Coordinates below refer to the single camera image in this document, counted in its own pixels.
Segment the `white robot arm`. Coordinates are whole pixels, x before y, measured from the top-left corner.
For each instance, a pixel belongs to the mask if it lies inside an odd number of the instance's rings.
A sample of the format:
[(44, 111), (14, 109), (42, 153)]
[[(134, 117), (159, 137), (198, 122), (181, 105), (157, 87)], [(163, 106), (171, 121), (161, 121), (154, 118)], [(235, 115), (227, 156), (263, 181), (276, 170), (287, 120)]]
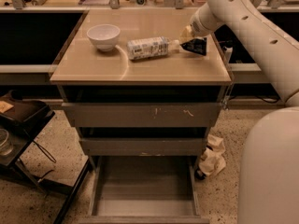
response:
[(284, 107), (250, 130), (242, 153), (237, 224), (299, 224), (299, 48), (254, 0), (206, 0), (182, 39), (228, 26), (259, 65)]

